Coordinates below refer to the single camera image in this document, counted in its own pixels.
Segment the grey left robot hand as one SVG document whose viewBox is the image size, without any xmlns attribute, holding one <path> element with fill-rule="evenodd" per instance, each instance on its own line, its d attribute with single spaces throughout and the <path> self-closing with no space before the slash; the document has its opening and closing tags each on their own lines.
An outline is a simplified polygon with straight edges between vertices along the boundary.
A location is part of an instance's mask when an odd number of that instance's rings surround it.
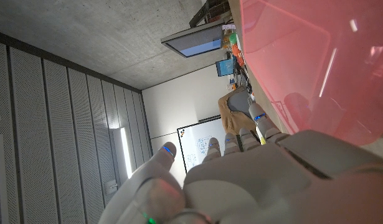
<svg viewBox="0 0 383 224">
<path fill-rule="evenodd" d="M 173 143 L 124 182 L 101 223 L 383 223 L 383 159 L 313 130 L 285 134 L 258 104 L 258 141 L 242 128 L 209 140 L 183 184 Z"/>
</svg>

